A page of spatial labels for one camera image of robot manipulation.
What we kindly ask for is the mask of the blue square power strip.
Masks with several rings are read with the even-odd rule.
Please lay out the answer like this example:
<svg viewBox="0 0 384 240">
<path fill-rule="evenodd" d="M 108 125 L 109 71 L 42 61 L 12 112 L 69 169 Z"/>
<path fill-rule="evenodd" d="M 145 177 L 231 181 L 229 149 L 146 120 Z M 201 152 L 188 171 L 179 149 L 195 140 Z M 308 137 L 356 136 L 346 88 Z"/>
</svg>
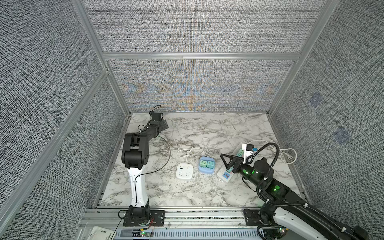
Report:
<svg viewBox="0 0 384 240">
<path fill-rule="evenodd" d="M 214 161 L 215 162 L 215 166 L 216 166 L 216 161 L 213 159 L 213 158 L 210 158 L 210 157 L 201 157 L 200 160 L 205 160 L 205 161 Z M 198 163 L 198 169 L 199 169 L 199 172 L 203 173 L 203 174 L 208 174 L 208 175 L 211 175 L 214 173 L 214 169 L 209 169 L 209 168 L 201 168 L 199 166 L 200 164 L 200 160 L 199 160 L 199 163 Z"/>
</svg>

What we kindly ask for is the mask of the long white power strip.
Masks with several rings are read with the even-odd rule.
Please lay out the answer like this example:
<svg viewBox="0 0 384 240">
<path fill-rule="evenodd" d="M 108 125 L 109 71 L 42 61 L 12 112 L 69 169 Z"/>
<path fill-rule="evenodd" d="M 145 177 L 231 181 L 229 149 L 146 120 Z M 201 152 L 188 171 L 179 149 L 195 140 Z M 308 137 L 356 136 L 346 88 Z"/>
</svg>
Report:
<svg viewBox="0 0 384 240">
<path fill-rule="evenodd" d="M 242 144 L 243 143 L 240 143 L 235 148 L 235 150 L 231 153 L 231 155 L 243 158 L 242 157 L 242 153 L 243 153 L 243 151 L 242 151 Z M 232 179 L 233 176 L 234 176 L 234 173 L 228 174 L 226 172 L 226 167 L 224 165 L 217 172 L 217 177 L 218 177 L 219 181 L 222 182 L 222 183 L 228 183 Z"/>
</svg>

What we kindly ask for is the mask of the white square power strip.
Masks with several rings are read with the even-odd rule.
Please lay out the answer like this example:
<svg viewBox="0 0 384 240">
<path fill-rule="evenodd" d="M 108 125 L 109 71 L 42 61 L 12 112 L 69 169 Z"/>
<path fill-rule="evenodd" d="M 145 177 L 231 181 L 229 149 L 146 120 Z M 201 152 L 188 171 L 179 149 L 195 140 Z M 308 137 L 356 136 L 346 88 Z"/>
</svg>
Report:
<svg viewBox="0 0 384 240">
<path fill-rule="evenodd" d="M 180 163 L 177 166 L 176 178 L 179 180 L 189 181 L 192 179 L 194 173 L 194 166 L 188 163 Z"/>
</svg>

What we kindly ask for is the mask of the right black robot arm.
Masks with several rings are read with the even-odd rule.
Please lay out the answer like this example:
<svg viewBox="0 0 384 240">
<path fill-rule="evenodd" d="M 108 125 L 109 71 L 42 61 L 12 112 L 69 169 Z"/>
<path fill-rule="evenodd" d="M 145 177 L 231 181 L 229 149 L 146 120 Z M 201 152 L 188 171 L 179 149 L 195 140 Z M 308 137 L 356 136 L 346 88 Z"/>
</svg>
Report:
<svg viewBox="0 0 384 240">
<path fill-rule="evenodd" d="M 254 166 L 243 164 L 242 158 L 220 155 L 224 166 L 256 186 L 255 192 L 264 201 L 257 213 L 245 211 L 248 225 L 257 226 L 262 240 L 277 240 L 292 230 L 306 240 L 368 240 L 369 234 L 360 226 L 350 227 L 328 216 L 299 197 L 273 177 L 266 158 Z"/>
</svg>

